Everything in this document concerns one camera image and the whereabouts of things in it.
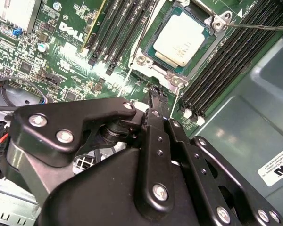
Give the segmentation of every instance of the connector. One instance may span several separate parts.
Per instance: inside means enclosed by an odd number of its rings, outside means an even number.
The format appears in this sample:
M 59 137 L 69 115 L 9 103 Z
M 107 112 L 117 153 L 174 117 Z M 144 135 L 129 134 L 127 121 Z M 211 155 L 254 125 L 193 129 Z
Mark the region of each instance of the connector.
M 15 29 L 13 31 L 13 35 L 15 35 L 15 36 L 18 36 L 18 35 L 21 35 L 21 34 L 22 34 L 22 29 Z

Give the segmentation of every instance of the capacitor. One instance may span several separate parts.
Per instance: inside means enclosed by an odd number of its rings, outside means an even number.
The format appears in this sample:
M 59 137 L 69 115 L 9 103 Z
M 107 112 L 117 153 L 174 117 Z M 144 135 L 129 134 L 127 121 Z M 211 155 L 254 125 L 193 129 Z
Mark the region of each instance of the capacitor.
M 41 53 L 45 53 L 49 50 L 49 45 L 47 43 L 38 44 L 38 51 Z
M 62 10 L 62 5 L 61 5 L 61 3 L 59 3 L 59 2 L 55 2 L 55 3 L 53 3 L 53 9 L 55 10 L 55 11 L 57 11 L 57 12 L 60 12 L 61 10 Z

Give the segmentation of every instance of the black dimm slot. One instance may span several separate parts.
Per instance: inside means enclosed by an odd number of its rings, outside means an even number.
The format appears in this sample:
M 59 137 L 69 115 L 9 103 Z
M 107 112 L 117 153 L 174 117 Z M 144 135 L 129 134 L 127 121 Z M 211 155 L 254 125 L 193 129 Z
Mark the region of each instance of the black dimm slot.
M 275 8 L 273 6 L 270 6 L 268 9 L 266 9 L 264 11 L 264 13 L 259 17 L 258 19 L 258 24 L 263 24 L 264 21 L 267 20 L 267 16 L 266 14 L 270 15 L 273 11 L 275 10 Z M 258 33 L 258 30 L 255 29 L 245 29 L 246 32 L 241 36 L 242 38 L 238 41 L 238 44 L 235 44 L 235 46 L 230 50 L 227 51 L 221 62 L 225 62 L 226 65 L 222 65 L 221 63 L 219 63 L 219 65 L 217 65 L 214 70 L 212 71 L 212 73 L 210 74 L 209 79 L 207 79 L 206 81 L 203 81 L 203 83 L 201 84 L 201 86 L 198 89 L 198 92 L 195 93 L 188 101 L 188 103 L 191 103 L 192 106 L 196 107 L 196 103 L 201 99 L 201 97 L 207 92 L 208 89 L 212 90 L 212 85 L 217 81 L 220 81 L 220 79 L 218 79 L 221 75 L 225 75 L 227 72 L 227 68 L 230 68 L 228 65 L 231 64 L 231 62 L 233 60 L 235 60 L 236 56 L 239 56 L 240 51 L 243 49 L 247 49 L 244 48 L 246 45 L 247 46 L 251 46 L 251 43 L 249 43 L 249 40 L 251 39 L 251 37 L 255 34 Z
M 99 54 L 103 54 L 104 48 L 108 44 L 114 29 L 119 27 L 119 26 L 122 26 L 122 24 L 125 22 L 125 20 L 123 19 L 123 16 L 126 16 L 129 13 L 129 11 L 133 8 L 133 3 L 135 1 L 126 0 L 126 1 L 123 1 L 123 3 L 124 2 L 125 2 L 125 4 L 122 5 L 121 13 L 117 16 L 117 20 L 115 20 L 113 22 L 112 29 L 109 30 L 109 33 L 107 34 L 105 40 L 102 42 L 101 46 L 99 46 L 99 48 L 98 48 Z
M 229 84 L 231 84 L 236 78 L 237 76 L 242 73 L 242 71 L 244 70 L 244 66 L 248 65 L 251 63 L 252 59 L 254 56 L 256 56 L 261 50 L 262 48 L 270 41 L 271 36 L 274 35 L 276 32 L 272 32 L 272 31 L 265 31 L 265 33 L 267 33 L 267 35 L 265 35 L 265 37 L 260 40 L 259 45 L 252 50 L 252 54 L 248 56 L 248 59 L 246 60 L 246 63 L 244 63 L 241 68 L 236 72 L 236 76 L 233 76 L 231 79 L 229 79 L 225 84 L 223 84 L 223 86 L 221 87 L 221 89 L 218 90 L 218 92 L 216 92 L 214 94 L 214 98 L 209 98 L 205 105 L 202 105 L 202 109 L 203 111 L 206 111 L 209 109 L 209 107 L 211 106 L 211 104 L 213 104 L 218 98 L 219 96 L 226 90 L 227 86 Z
M 125 18 L 125 22 L 122 24 L 122 27 L 118 30 L 115 38 L 112 41 L 112 46 L 108 49 L 107 51 L 107 56 L 111 56 L 113 50 L 116 48 L 119 40 L 122 37 L 122 34 L 124 33 L 126 26 L 128 25 L 127 22 L 134 16 L 135 14 L 135 8 L 136 6 L 138 6 L 138 0 L 135 0 L 135 2 L 133 3 L 133 7 L 130 9 L 130 12 L 127 14 L 126 18 Z
M 127 3 L 130 2 L 130 1 L 131 0 L 126 0 L 126 1 L 120 0 L 120 2 L 118 3 L 117 9 L 115 10 L 115 14 L 113 16 L 113 19 L 111 20 L 109 27 L 107 28 L 107 30 L 105 32 L 104 37 L 101 37 L 99 39 L 99 43 L 98 43 L 98 45 L 97 45 L 97 47 L 94 51 L 95 58 L 98 57 L 98 54 L 102 51 L 103 46 L 105 46 L 106 43 L 108 42 L 108 40 L 109 40 L 113 30 L 114 30 L 116 23 L 119 21 L 120 15 L 125 10 Z
M 251 24 L 253 22 L 253 20 L 265 9 L 265 6 L 267 4 L 263 4 L 260 5 L 259 3 L 257 3 L 254 8 L 249 12 L 248 16 L 246 18 L 244 18 L 243 20 L 243 24 Z M 196 92 L 197 90 L 194 89 L 194 87 L 198 87 L 202 81 L 204 77 L 208 77 L 207 73 L 208 71 L 211 71 L 211 65 L 216 64 L 218 61 L 220 61 L 220 56 L 223 54 L 223 52 L 225 51 L 229 51 L 232 46 L 235 45 L 235 43 L 241 38 L 241 36 L 243 35 L 243 33 L 246 32 L 245 29 L 241 29 L 241 28 L 237 28 L 231 35 L 230 39 L 226 42 L 226 46 L 221 48 L 216 56 L 212 59 L 212 61 L 207 65 L 207 67 L 203 70 L 203 72 L 197 77 L 197 79 L 195 79 L 195 81 L 189 86 L 190 88 L 193 86 L 192 89 L 188 88 L 187 91 L 183 94 L 183 97 L 181 99 L 186 100 L 189 99 L 188 97 L 192 97 L 193 96 L 193 92 Z
M 119 61 L 124 49 L 126 48 L 126 46 L 128 44 L 128 41 L 132 38 L 133 34 L 136 32 L 138 24 L 141 22 L 141 19 L 145 16 L 145 13 L 147 12 L 149 7 L 151 6 L 151 3 L 152 3 L 152 0 L 148 0 L 145 8 L 141 11 L 139 16 L 135 20 L 134 24 L 131 26 L 133 29 L 131 29 L 129 31 L 129 33 L 126 35 L 126 39 L 122 42 L 121 47 L 118 48 L 117 53 L 115 54 L 115 56 L 112 59 L 113 64 L 116 64 Z
M 119 5 L 119 4 L 120 4 L 120 1 L 122 1 L 122 0 L 114 0 L 113 2 L 111 1 L 111 2 L 108 4 L 107 16 L 105 16 L 103 22 L 101 23 L 101 26 L 100 26 L 98 32 L 96 32 L 96 34 L 95 34 L 95 36 L 90 37 L 90 39 L 89 39 L 88 44 L 89 44 L 91 47 L 93 47 L 94 43 L 97 43 L 97 42 L 99 41 L 99 36 L 102 34 L 104 28 L 107 27 L 106 25 L 107 25 L 108 20 L 111 20 L 111 18 L 112 18 L 113 16 L 116 16 L 116 13 L 114 13 L 114 12 L 115 12 L 115 11 L 117 12 L 117 9 L 118 9 L 118 8 L 117 8 L 117 7 L 114 8 L 113 6 L 115 6 L 116 3 Z
M 273 8 L 273 14 L 270 14 L 270 18 L 266 23 L 263 23 L 263 25 L 266 26 L 271 26 L 273 25 L 274 22 L 277 21 L 276 16 L 278 16 L 278 11 L 276 11 L 276 8 Z M 196 108 L 201 108 L 203 106 L 203 104 L 205 104 L 205 102 L 207 101 L 207 99 L 209 99 L 216 90 L 218 90 L 218 88 L 220 87 L 220 85 L 231 76 L 231 73 L 235 70 L 235 68 L 237 68 L 239 66 L 239 64 L 241 64 L 243 61 L 245 61 L 244 59 L 251 54 L 251 50 L 258 45 L 258 43 L 260 42 L 261 38 L 263 37 L 263 35 L 265 35 L 266 33 L 264 31 L 261 30 L 253 30 L 253 34 L 251 35 L 251 37 L 248 37 L 247 39 L 244 39 L 243 45 L 239 45 L 240 49 L 237 50 L 237 53 L 234 57 L 232 57 L 231 59 L 231 63 L 230 65 L 225 69 L 225 70 L 219 70 L 219 74 L 218 76 L 215 76 L 214 81 L 210 84 L 211 86 L 207 87 L 205 91 L 203 91 L 203 93 L 198 97 L 198 99 L 194 102 L 193 106 Z

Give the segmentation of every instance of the red wire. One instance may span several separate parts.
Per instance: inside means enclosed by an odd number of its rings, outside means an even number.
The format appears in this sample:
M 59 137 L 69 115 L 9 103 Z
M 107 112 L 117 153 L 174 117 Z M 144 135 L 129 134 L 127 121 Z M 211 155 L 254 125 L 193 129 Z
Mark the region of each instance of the red wire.
M 3 143 L 3 141 L 5 141 L 7 137 L 8 137 L 8 133 L 4 134 L 4 136 L 0 138 L 0 143 Z

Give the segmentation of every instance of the white sticker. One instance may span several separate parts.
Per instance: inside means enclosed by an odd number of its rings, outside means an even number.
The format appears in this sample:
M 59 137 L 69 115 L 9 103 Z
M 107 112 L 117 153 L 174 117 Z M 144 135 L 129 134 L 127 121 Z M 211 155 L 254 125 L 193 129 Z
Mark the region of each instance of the white sticker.
M 272 186 L 283 178 L 283 151 L 258 170 L 267 186 Z

